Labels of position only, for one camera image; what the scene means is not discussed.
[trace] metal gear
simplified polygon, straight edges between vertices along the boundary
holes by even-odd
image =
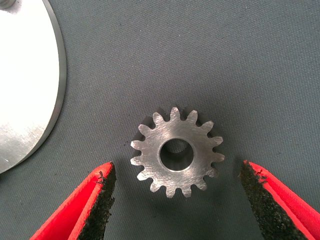
[[[139,125],[138,129],[145,140],[133,140],[131,146],[141,151],[141,155],[131,159],[131,164],[144,166],[137,178],[140,181],[152,178],[150,186],[152,192],[159,190],[161,186],[166,187],[166,196],[172,198],[176,189],[181,189],[183,195],[191,196],[191,185],[196,185],[201,190],[207,189],[204,176],[216,177],[217,170],[212,163],[221,162],[225,156],[213,152],[213,148],[223,142],[221,136],[208,137],[214,123],[207,121],[201,126],[196,124],[198,112],[192,110],[185,120],[181,119],[177,107],[173,107],[170,113],[170,120],[165,121],[164,117],[155,112],[153,121],[155,128],[146,125]],[[161,152],[163,146],[171,140],[186,141],[193,150],[191,163],[184,169],[172,170],[164,165]]]

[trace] gray fabric surface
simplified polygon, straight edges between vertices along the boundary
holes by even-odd
[[[0,239],[29,238],[96,166],[117,182],[105,239],[262,239],[239,162],[320,211],[318,1],[51,0],[67,88],[47,141],[0,175]],[[215,122],[226,156],[207,191],[166,199],[138,181],[130,140],[158,107]]]

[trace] aluminum disc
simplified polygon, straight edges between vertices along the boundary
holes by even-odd
[[[0,49],[3,173],[44,142],[62,107],[66,53],[48,0],[17,0],[0,10]]]

